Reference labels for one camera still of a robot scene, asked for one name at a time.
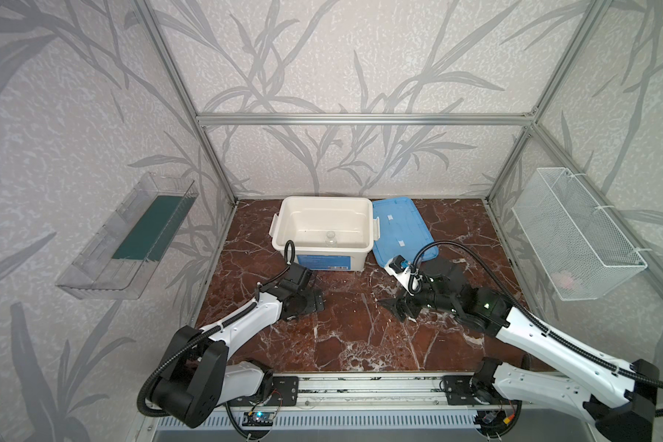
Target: red marble tabletop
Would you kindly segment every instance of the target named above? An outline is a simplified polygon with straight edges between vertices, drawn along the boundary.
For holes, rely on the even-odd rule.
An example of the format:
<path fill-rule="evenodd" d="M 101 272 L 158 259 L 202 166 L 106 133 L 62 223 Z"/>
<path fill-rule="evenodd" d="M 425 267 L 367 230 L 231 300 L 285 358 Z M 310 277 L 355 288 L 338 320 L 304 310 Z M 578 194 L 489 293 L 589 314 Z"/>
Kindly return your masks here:
<path fill-rule="evenodd" d="M 435 240 L 450 239 L 472 247 L 514 296 L 521 296 L 481 200 L 414 202 Z M 197 327 L 233 312 L 248 302 L 257 281 L 284 269 L 283 258 L 268 235 L 280 204 L 281 200 L 239 203 Z M 463 264 L 475 287 L 491 285 L 464 252 L 440 247 L 440 256 Z M 398 322 L 376 303 L 394 296 L 399 286 L 376 264 L 372 252 L 363 271 L 316 271 L 314 278 L 316 287 L 324 291 L 325 310 L 265 328 L 236 352 L 233 363 L 253 358 L 277 372 L 474 371 L 484 356 L 520 364 L 521 350 L 469 331 L 447 314 L 424 311 L 417 323 Z"/>

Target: transparent basket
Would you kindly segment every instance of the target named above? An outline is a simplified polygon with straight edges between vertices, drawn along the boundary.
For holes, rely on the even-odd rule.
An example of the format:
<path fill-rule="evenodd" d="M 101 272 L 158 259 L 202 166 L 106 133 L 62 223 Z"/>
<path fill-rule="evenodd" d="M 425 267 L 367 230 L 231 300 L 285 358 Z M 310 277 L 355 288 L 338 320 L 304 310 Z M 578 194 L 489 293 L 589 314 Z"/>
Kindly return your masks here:
<path fill-rule="evenodd" d="M 106 223 L 91 238 L 76 259 L 56 281 L 56 286 L 79 299 L 137 299 L 155 273 L 186 214 L 199 196 L 194 180 L 158 177 L 145 173 Z M 140 222 L 159 197 L 157 222 Z M 130 243 L 126 239 L 142 229 L 145 233 Z"/>
<path fill-rule="evenodd" d="M 563 301 L 601 298 L 647 267 L 566 168 L 538 168 L 513 213 Z"/>

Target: green mat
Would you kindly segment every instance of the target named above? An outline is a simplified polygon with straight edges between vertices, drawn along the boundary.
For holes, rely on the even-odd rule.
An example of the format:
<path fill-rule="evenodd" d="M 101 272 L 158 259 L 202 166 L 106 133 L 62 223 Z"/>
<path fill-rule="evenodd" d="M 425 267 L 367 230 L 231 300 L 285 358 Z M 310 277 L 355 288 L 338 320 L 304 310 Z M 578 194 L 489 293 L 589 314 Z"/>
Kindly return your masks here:
<path fill-rule="evenodd" d="M 194 204 L 195 198 L 188 197 L 184 201 L 182 198 L 172 195 L 156 197 L 113 253 L 112 259 L 145 260 L 147 257 L 150 261 L 160 261 Z"/>

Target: white plastic bin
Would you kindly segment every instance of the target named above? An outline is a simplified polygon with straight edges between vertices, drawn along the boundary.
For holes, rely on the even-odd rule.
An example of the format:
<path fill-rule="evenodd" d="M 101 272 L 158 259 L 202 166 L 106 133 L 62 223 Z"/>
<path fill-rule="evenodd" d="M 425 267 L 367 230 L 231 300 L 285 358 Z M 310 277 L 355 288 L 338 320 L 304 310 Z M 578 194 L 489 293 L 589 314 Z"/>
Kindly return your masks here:
<path fill-rule="evenodd" d="M 336 247 L 327 246 L 329 231 L 336 235 Z M 294 241 L 295 261 L 309 269 L 361 271 L 380 238 L 380 224 L 370 199 L 287 197 L 269 233 L 281 254 L 285 243 Z"/>

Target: clear glass bottle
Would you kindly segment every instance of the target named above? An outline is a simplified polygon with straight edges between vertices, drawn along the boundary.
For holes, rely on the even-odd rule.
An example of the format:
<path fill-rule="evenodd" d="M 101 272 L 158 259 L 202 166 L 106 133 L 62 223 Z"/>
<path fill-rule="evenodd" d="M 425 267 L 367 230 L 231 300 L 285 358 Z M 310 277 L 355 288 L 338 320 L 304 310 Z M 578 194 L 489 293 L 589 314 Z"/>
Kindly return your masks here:
<path fill-rule="evenodd" d="M 325 243 L 327 243 L 327 247 L 336 247 L 336 233 L 328 231 Z"/>

